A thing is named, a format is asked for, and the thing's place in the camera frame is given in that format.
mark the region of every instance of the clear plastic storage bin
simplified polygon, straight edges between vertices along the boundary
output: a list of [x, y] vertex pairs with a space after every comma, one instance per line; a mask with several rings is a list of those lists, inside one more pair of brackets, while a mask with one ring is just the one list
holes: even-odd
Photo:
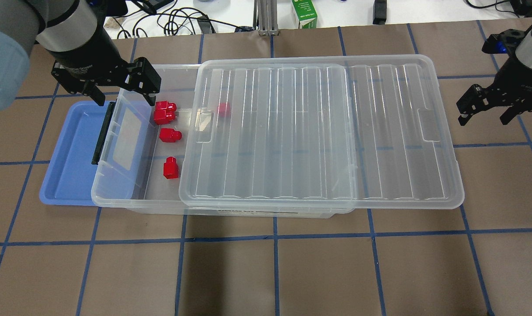
[[[183, 138], [160, 142], [153, 109], [122, 90], [92, 187], [96, 205], [327, 218], [354, 208], [456, 208], [464, 200], [426, 56], [155, 69], [162, 77], [157, 100], [177, 104], [170, 126]], [[180, 179], [162, 176], [168, 156], [176, 157]]]

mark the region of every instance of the cable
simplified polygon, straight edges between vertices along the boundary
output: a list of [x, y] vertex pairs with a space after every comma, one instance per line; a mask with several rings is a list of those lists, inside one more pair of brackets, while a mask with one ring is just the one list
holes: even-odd
[[149, 37], [149, 36], [147, 35], [147, 32], [145, 32], [145, 30], [143, 30], [142, 28], [137, 28], [137, 30], [135, 30], [135, 36], [140, 37], [140, 36], [139, 36], [139, 30], [142, 30], [143, 33], [145, 33], [145, 37]]
[[498, 4], [504, 4], [505, 2], [509, 2], [510, 0], [502, 0], [502, 1], [498, 1], [496, 0], [496, 2], [494, 2], [493, 4], [487, 4], [486, 6], [475, 6], [474, 4], [471, 4], [469, 0], [465, 0], [466, 4], [471, 7], [471, 8], [475, 8], [475, 9], [485, 9], [485, 8], [491, 8], [491, 7], [494, 7], [496, 9], [497, 12], [507, 12], [507, 13], [513, 13], [517, 16], [517, 18], [519, 17], [519, 15], [517, 13], [515, 13], [514, 11], [509, 11], [509, 10], [500, 10], [498, 8]]
[[517, 16], [517, 18], [519, 17], [519, 14], [515, 13], [514, 11], [510, 11], [510, 10], [499, 10], [499, 9], [498, 9], [498, 4], [499, 4], [499, 2], [496, 1], [496, 4], [494, 5], [494, 8], [496, 9], [497, 12], [508, 12], [508, 13], [513, 13], [513, 14], [515, 14], [515, 16]]
[[225, 25], [232, 26], [232, 27], [234, 27], [234, 28], [238, 28], [238, 26], [236, 26], [235, 24], [230, 24], [230, 23], [227, 23], [227, 22], [221, 22], [221, 21], [218, 21], [218, 20], [213, 20], [212, 18], [209, 19], [209, 22], [215, 22], [215, 23], [225, 24]]
[[122, 25], [121, 25], [121, 23], [118, 22], [118, 20], [117, 20], [116, 18], [113, 18], [113, 20], [114, 20], [114, 21], [120, 26], [120, 28], [121, 28], [121, 31], [118, 32], [118, 37], [117, 37], [117, 39], [119, 40], [119, 38], [120, 38], [120, 34], [122, 34], [122, 32], [124, 33], [125, 38], [128, 38], [128, 36], [129, 36], [129, 38], [131, 38], [131, 34], [130, 34], [130, 33], [129, 33], [129, 32], [128, 32], [128, 31], [127, 31]]
[[[140, 24], [141, 21], [145, 20], [149, 16], [157, 16], [156, 23], [160, 28], [162, 28], [164, 36], [175, 36], [176, 34], [178, 34], [181, 28], [188, 29], [188, 32], [190, 32], [190, 34], [196, 34], [196, 28], [194, 27], [194, 23], [192, 22], [192, 20], [194, 19], [195, 20], [207, 20], [209, 24], [211, 25], [212, 32], [216, 32], [216, 31], [211, 22], [238, 28], [238, 26], [236, 26], [235, 24], [230, 24], [230, 23], [222, 22], [218, 20], [212, 20], [211, 18], [207, 16], [207, 14], [198, 10], [197, 8], [192, 8], [192, 7], [183, 7], [183, 8], [178, 8], [178, 9], [174, 8], [177, 2], [178, 0], [176, 0], [172, 4], [172, 6], [166, 8], [163, 12], [159, 12], [157, 14], [152, 14], [152, 15], [148, 14], [148, 15], [145, 15], [139, 18], [133, 26], [132, 34], [139, 36], [139, 30], [141, 30], [145, 34], [145, 36], [147, 36], [147, 32], [143, 30], [142, 28], [138, 28], [138, 25]], [[168, 16], [168, 21], [164, 25], [160, 23], [160, 18], [162, 18], [162, 16]], [[176, 21], [177, 18], [183, 19], [182, 22], [180, 23], [177, 22]]]
[[491, 7], [497, 6], [498, 4], [503, 4], [504, 2], [509, 2], [509, 1], [510, 0], [503, 0], [503, 1], [498, 2], [498, 0], [496, 0], [494, 4], [488, 4], [486, 6], [475, 6], [474, 4], [471, 4], [468, 0], [466, 0], [468, 6], [471, 8], [475, 8], [475, 9], [491, 8]]

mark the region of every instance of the plastic lid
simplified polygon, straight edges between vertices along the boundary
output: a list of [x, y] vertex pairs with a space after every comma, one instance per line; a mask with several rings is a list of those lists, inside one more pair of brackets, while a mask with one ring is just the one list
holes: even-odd
[[0, 110], [13, 103], [29, 68], [30, 60], [22, 46], [0, 32]]
[[208, 61], [180, 176], [189, 206], [456, 208], [464, 200], [422, 55]]
[[351, 208], [357, 164], [345, 68], [200, 66], [180, 198], [213, 208]]

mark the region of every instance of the white surface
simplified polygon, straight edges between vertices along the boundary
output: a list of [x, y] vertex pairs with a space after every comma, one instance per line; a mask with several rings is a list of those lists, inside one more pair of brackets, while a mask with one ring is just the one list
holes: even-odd
[[[334, 26], [370, 25], [373, 20], [374, 0], [314, 0], [318, 13], [319, 28]], [[471, 0], [476, 6], [494, 3], [494, 0]], [[138, 10], [128, 2], [129, 12]], [[200, 0], [178, 0], [175, 8], [195, 7], [207, 14], [212, 20], [229, 22], [239, 26], [252, 26], [254, 0], [214, 0], [202, 2]], [[290, 0], [278, 0], [278, 27], [280, 29], [295, 29], [296, 23], [292, 17]], [[500, 10], [512, 10], [509, 3], [499, 4]], [[140, 12], [123, 22], [126, 30], [131, 32], [135, 22], [144, 16]], [[388, 0], [387, 24], [420, 23], [420, 22], [447, 22], [469, 20], [494, 20], [497, 18], [515, 18], [508, 12], [497, 12], [493, 7], [487, 9], [474, 9], [469, 7], [464, 0]], [[139, 23], [149, 36], [163, 36], [162, 29], [156, 24], [157, 17], [146, 18]], [[201, 30], [194, 25], [196, 32]], [[214, 23], [217, 32], [233, 32], [234, 28], [227, 25]], [[111, 38], [116, 38], [119, 29], [106, 29]], [[187, 28], [182, 28], [179, 34], [189, 34]]]

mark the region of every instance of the red block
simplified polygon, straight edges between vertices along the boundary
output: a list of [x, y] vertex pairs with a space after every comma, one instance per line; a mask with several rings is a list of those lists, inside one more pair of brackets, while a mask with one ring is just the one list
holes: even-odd
[[176, 114], [173, 111], [169, 110], [157, 110], [155, 109], [155, 114], [153, 115], [153, 120], [158, 125], [168, 124], [176, 119]]
[[220, 118], [226, 118], [230, 116], [230, 106], [227, 102], [221, 102], [219, 106], [217, 106], [217, 115]]
[[168, 157], [164, 163], [162, 174], [166, 179], [178, 178], [178, 165], [176, 164], [176, 158]]
[[173, 143], [182, 139], [182, 133], [174, 128], [161, 128], [159, 138], [166, 143]]
[[155, 110], [170, 110], [174, 112], [176, 111], [176, 103], [168, 101], [159, 101], [155, 104]]

